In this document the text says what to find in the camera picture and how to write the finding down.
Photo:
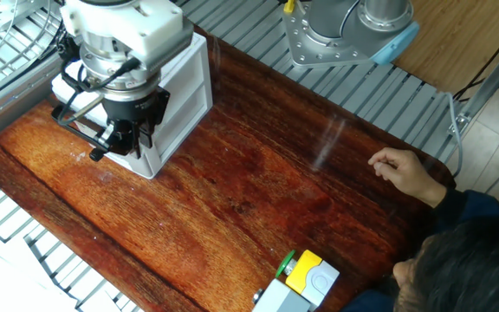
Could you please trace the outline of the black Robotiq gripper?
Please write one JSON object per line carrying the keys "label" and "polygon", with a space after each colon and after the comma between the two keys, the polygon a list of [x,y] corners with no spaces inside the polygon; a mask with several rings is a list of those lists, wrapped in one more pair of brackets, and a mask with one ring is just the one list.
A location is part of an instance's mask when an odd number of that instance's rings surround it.
{"label": "black Robotiq gripper", "polygon": [[[142,148],[152,148],[152,130],[160,125],[171,94],[163,88],[157,88],[149,95],[137,100],[115,101],[104,99],[102,105],[109,120],[131,121],[125,124],[126,138],[134,157],[142,156]],[[104,130],[97,134],[99,149],[103,152],[119,153],[121,151],[120,137],[114,122],[110,122]]]}

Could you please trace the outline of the person's right hand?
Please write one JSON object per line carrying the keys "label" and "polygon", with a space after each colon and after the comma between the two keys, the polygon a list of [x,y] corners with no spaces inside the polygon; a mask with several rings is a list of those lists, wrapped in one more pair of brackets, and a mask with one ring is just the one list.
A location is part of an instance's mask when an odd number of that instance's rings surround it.
{"label": "person's right hand", "polygon": [[376,152],[368,164],[377,176],[431,208],[437,207],[446,195],[446,187],[424,169],[418,156],[410,150],[385,147]]}

